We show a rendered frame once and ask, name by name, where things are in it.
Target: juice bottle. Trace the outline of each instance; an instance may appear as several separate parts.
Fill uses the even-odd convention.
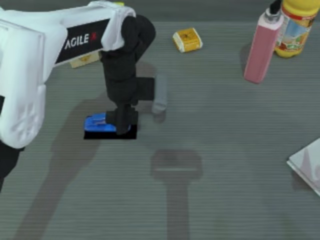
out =
[[[302,52],[319,8],[320,0],[283,0],[284,22],[275,47],[280,57],[291,58]]]

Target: blue object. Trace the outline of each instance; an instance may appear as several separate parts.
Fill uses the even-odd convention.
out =
[[[84,130],[95,133],[115,133],[117,131],[116,127],[112,124],[107,124],[106,117],[105,112],[88,116],[84,121]]]

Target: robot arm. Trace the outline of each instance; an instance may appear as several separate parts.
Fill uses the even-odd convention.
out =
[[[121,33],[127,17],[136,17],[132,8],[108,1],[50,12],[0,10],[0,141],[22,149],[38,135],[55,66],[130,48]]]

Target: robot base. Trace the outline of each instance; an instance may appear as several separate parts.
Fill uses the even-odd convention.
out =
[[[102,140],[102,139],[137,139],[137,125],[131,125],[129,131],[122,135],[117,135],[116,127],[112,124],[105,123],[106,113],[97,113],[88,116],[84,122],[85,140]]]

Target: gray table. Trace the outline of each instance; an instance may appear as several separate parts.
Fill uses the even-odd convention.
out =
[[[183,240],[319,239],[320,199],[286,160],[320,134],[320,26],[302,55],[275,56],[264,83],[254,85],[243,80],[242,63],[255,23],[155,25],[157,39],[139,73],[167,74],[165,121],[154,121],[143,103],[138,140],[84,141],[85,116],[113,107],[102,66],[55,69],[43,128],[0,197],[0,239],[170,239],[177,199],[181,224],[169,230],[185,229],[188,209]],[[171,37],[187,27],[204,46],[181,54]],[[201,160],[185,198],[179,179],[173,184],[164,173],[163,184],[151,174],[155,152],[167,149]]]

